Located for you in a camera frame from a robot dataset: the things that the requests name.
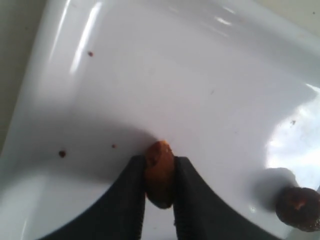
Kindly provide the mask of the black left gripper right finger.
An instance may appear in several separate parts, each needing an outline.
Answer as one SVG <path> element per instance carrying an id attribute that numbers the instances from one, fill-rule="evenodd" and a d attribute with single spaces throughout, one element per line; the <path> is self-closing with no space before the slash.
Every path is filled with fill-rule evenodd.
<path id="1" fill-rule="evenodd" d="M 175 157 L 174 220 L 179 240 L 273 240 L 230 208 L 186 157 Z"/>

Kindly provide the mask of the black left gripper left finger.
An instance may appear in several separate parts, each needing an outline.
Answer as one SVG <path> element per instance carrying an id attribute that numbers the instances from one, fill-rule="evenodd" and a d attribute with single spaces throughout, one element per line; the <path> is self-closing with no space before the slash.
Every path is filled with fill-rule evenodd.
<path id="1" fill-rule="evenodd" d="M 145 158 L 133 156 L 112 186 L 45 240 L 139 240 L 145 212 Z"/>

